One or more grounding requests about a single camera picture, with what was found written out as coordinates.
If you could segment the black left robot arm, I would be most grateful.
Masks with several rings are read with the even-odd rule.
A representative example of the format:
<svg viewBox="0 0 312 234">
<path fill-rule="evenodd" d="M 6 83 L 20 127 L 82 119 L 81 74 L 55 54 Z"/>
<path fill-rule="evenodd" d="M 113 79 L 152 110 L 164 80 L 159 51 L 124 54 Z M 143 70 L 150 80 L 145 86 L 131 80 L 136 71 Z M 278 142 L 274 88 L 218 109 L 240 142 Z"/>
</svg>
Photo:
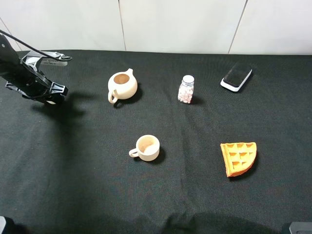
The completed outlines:
<svg viewBox="0 0 312 234">
<path fill-rule="evenodd" d="M 30 51 L 20 58 L 6 37 L 25 45 Z M 68 88 L 49 80 L 39 67 L 41 64 L 66 66 L 71 60 L 70 56 L 37 50 L 4 31 L 0 32 L 0 77 L 7 81 L 7 89 L 18 92 L 25 99 L 53 105 L 63 103 Z"/>
</svg>

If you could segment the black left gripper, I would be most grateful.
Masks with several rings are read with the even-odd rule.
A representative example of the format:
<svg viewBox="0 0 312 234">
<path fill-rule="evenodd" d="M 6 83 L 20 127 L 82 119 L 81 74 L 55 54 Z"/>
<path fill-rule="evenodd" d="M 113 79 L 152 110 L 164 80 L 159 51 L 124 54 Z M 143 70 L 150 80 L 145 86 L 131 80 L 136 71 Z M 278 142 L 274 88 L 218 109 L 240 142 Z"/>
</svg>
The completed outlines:
<svg viewBox="0 0 312 234">
<path fill-rule="evenodd" d="M 64 102 L 68 88 L 51 82 L 42 71 L 34 71 L 25 63 L 4 63 L 4 79 L 6 88 L 17 91 L 23 98 L 49 104 L 50 100 L 60 105 Z"/>
</svg>

